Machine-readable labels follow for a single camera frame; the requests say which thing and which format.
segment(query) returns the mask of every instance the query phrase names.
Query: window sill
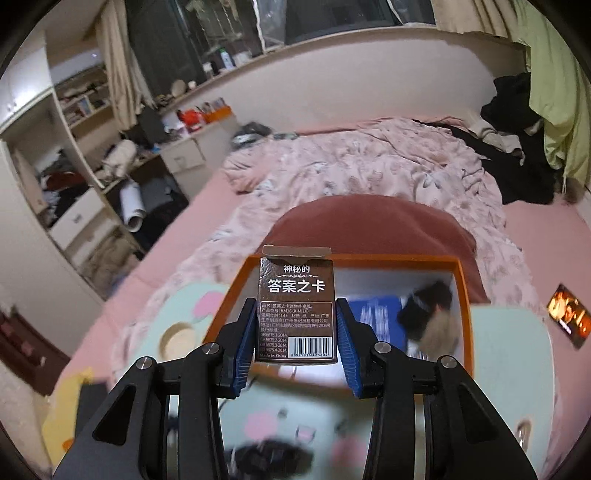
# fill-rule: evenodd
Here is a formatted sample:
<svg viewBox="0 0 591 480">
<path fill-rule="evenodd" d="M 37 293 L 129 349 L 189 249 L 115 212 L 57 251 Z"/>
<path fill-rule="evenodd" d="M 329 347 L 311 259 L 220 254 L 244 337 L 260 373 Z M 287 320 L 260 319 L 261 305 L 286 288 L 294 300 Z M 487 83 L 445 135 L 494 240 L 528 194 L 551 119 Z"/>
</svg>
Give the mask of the window sill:
<svg viewBox="0 0 591 480">
<path fill-rule="evenodd" d="M 451 33 L 446 31 L 439 30 L 435 25 L 427 25 L 427 24 L 406 24 L 402 26 L 396 27 L 377 27 L 377 28 L 365 28 L 362 30 L 347 30 L 343 32 L 334 33 L 331 35 L 325 35 L 323 37 L 316 37 L 311 38 L 310 40 L 304 40 L 299 43 L 295 43 L 292 45 L 286 45 L 282 47 L 274 48 L 273 50 L 267 51 L 263 55 L 258 56 L 255 59 L 252 59 L 249 63 L 245 65 L 241 65 L 240 67 L 236 67 L 233 70 L 222 72 L 216 77 L 207 80 L 206 82 L 199 85 L 194 90 L 190 90 L 184 95 L 180 96 L 165 108 L 162 108 L 158 111 L 160 116 L 165 116 L 171 112 L 175 112 L 179 108 L 181 108 L 187 101 L 191 98 L 205 93 L 206 91 L 218 87 L 222 85 L 225 81 L 233 79 L 236 76 L 239 76 L 248 70 L 259 68 L 266 63 L 271 63 L 276 60 L 285 59 L 305 51 L 314 50 L 316 48 L 327 47 L 334 44 L 339 43 L 350 43 L 355 41 L 368 41 L 368 40 L 378 40 L 378 39 L 395 39 L 397 37 L 402 37 L 403 35 L 408 34 L 408 32 L 412 30 L 413 32 L 423 32 L 423 33 L 430 33 L 434 35 L 477 35 L 479 37 L 486 37 L 488 40 L 501 43 L 505 45 L 514 45 L 519 48 L 519 44 L 515 44 L 511 40 L 507 38 L 495 37 L 492 35 L 483 34 L 482 32 L 474 32 L 474 33 Z"/>
</svg>

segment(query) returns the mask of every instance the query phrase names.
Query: ceiling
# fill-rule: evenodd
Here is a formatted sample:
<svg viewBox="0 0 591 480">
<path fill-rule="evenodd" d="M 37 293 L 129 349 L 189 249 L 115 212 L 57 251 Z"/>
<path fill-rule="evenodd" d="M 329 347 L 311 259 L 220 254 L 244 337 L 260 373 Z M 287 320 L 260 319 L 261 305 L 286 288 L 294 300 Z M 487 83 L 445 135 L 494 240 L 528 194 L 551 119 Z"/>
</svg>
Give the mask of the ceiling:
<svg viewBox="0 0 591 480">
<path fill-rule="evenodd" d="M 61 0 L 37 25 L 45 30 L 48 53 L 82 42 L 106 0 Z"/>
</svg>

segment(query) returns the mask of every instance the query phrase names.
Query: blue gripper pad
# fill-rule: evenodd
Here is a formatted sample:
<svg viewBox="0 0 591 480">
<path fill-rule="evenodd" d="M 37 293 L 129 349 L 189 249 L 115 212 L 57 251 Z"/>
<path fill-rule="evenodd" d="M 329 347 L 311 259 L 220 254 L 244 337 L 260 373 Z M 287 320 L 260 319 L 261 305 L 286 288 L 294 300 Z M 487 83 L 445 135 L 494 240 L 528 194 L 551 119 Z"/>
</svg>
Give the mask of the blue gripper pad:
<svg viewBox="0 0 591 480">
<path fill-rule="evenodd" d="M 355 397 L 361 397 L 361 371 L 359 369 L 359 357 L 357 351 L 353 347 L 349 329 L 346 326 L 343 318 L 343 312 L 340 307 L 336 306 L 336 321 L 337 321 L 337 346 L 339 347 L 340 361 L 343 364 L 345 371 L 345 378 L 347 385 Z"/>
<path fill-rule="evenodd" d="M 252 355 L 255 349 L 256 338 L 256 306 L 252 309 L 248 324 L 244 330 L 244 335 L 240 342 L 240 347 L 236 353 L 234 360 L 234 381 L 232 389 L 236 396 L 240 395 L 240 391 L 246 387 L 248 380 L 248 372 L 251 368 Z"/>
</svg>

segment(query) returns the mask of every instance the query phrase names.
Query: pink floral blanket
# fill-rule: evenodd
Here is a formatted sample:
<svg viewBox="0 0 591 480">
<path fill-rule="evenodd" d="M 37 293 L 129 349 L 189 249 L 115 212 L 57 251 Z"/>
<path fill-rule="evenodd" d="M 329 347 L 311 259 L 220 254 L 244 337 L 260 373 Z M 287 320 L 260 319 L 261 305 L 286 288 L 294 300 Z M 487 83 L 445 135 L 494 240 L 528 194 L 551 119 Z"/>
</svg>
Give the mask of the pink floral blanket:
<svg viewBox="0 0 591 480">
<path fill-rule="evenodd" d="M 170 295 L 195 281 L 230 284 L 285 212 L 328 195 L 396 196 L 450 213 L 476 239 L 478 267 L 492 304 L 539 311 L 523 253 L 505 232 L 494 179 L 478 154 L 444 128 L 388 119 L 356 131 L 264 142 L 233 153 L 224 168 L 240 189 L 252 185 L 253 174 L 264 179 L 124 331 L 113 352 L 116 377 Z"/>
</svg>

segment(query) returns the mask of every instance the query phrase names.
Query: barcode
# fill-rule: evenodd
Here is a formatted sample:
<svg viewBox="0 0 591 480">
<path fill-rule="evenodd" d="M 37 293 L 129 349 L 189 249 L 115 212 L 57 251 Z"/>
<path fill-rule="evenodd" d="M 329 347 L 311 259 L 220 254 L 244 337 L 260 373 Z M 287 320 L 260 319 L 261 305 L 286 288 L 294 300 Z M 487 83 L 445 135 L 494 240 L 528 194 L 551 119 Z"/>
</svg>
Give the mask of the barcode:
<svg viewBox="0 0 591 480">
<path fill-rule="evenodd" d="M 332 337 L 289 337 L 287 358 L 332 358 Z"/>
</svg>

